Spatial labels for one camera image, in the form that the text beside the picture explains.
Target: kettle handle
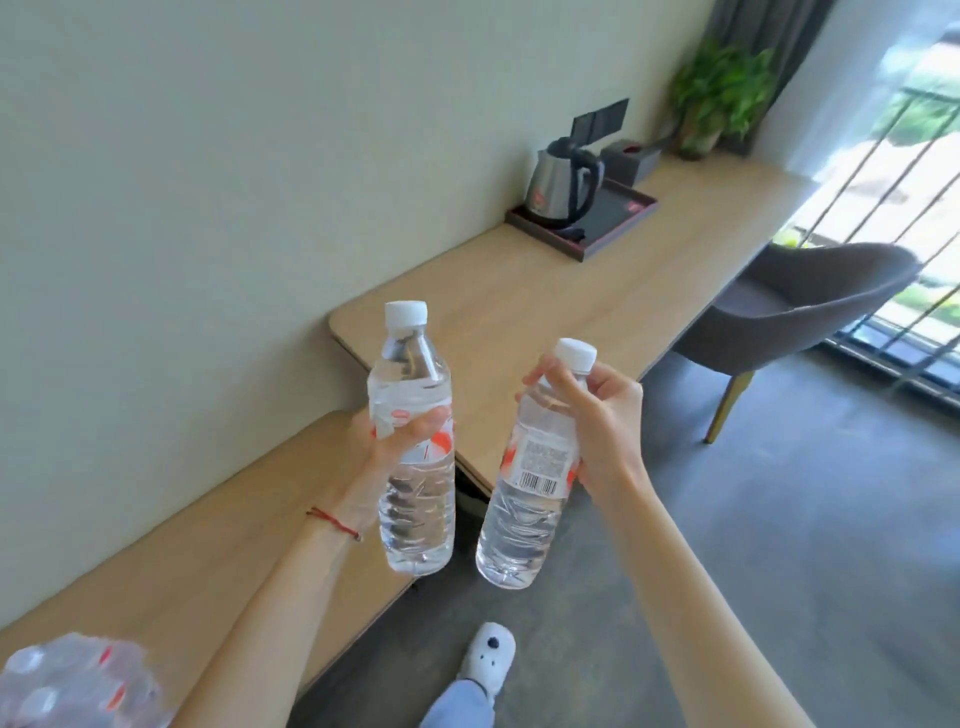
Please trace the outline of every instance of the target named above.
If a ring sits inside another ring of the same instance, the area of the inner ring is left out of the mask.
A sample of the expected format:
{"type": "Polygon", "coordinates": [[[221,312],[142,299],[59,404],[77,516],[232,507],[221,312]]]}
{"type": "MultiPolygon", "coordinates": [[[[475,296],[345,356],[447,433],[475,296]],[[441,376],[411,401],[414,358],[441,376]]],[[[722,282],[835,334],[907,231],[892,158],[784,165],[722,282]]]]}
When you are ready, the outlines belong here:
{"type": "Polygon", "coordinates": [[[597,189],[600,187],[600,182],[603,181],[603,172],[604,164],[597,158],[597,155],[586,149],[577,149],[574,151],[570,157],[570,174],[573,176],[573,179],[570,181],[570,217],[567,219],[568,224],[572,225],[577,222],[577,220],[586,215],[590,208],[593,207],[593,200],[596,197],[597,189]],[[587,189],[587,198],[578,209],[577,203],[579,202],[579,195],[577,192],[580,189],[580,185],[577,183],[577,171],[580,169],[586,169],[589,172],[590,187],[587,189]]]}

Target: tray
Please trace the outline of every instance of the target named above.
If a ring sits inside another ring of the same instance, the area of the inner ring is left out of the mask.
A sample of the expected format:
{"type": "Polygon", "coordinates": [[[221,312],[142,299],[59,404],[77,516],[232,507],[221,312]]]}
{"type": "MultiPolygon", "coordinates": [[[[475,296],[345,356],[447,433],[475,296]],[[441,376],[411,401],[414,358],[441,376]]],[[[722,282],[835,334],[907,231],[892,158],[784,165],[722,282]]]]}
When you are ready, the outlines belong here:
{"type": "Polygon", "coordinates": [[[527,219],[523,205],[509,210],[505,220],[583,262],[653,212],[657,205],[656,198],[650,195],[613,180],[603,180],[590,212],[565,230],[548,230],[527,219]]]}

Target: tissue box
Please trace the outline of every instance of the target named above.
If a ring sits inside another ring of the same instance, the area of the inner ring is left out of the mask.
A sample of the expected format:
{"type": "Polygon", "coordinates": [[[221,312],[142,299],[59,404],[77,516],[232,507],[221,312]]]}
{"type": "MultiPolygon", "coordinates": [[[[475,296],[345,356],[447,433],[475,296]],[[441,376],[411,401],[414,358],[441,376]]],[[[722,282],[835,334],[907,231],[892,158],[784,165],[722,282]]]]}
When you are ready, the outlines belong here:
{"type": "Polygon", "coordinates": [[[661,145],[644,147],[630,139],[615,141],[600,152],[604,163],[604,177],[633,187],[654,171],[660,160],[661,145]]]}

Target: foot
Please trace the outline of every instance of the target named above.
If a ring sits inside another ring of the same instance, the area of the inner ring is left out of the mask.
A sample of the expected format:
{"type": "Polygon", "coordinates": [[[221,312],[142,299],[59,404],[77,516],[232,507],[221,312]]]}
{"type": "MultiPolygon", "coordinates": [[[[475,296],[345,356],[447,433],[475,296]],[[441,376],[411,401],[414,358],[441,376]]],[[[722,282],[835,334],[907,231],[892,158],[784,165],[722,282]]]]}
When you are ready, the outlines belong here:
{"type": "Polygon", "coordinates": [[[485,622],[467,648],[457,678],[472,680],[483,688],[492,705],[503,688],[515,654],[516,640],[510,630],[495,622],[485,622]]]}

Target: plastic water bottle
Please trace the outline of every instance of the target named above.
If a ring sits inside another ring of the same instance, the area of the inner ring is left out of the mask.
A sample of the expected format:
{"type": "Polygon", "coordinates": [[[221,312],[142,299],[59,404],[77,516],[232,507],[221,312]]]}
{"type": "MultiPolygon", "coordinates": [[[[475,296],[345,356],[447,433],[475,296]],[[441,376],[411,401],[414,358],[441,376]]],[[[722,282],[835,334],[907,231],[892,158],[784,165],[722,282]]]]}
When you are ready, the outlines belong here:
{"type": "MultiPolygon", "coordinates": [[[[554,354],[586,387],[597,349],[561,339],[554,354]]],[[[476,552],[477,569],[503,589],[533,583],[570,495],[580,448],[568,410],[545,377],[520,399],[476,552]]]]}
{"type": "MultiPolygon", "coordinates": [[[[433,407],[450,405],[450,371],[426,337],[426,303],[386,305],[387,341],[367,380],[378,438],[433,407]]],[[[380,538],[394,571],[424,576],[453,553],[453,419],[403,454],[380,499],[380,538]]]]}
{"type": "Polygon", "coordinates": [[[165,728],[170,714],[133,643],[72,633],[25,647],[0,672],[3,728],[165,728]]]}

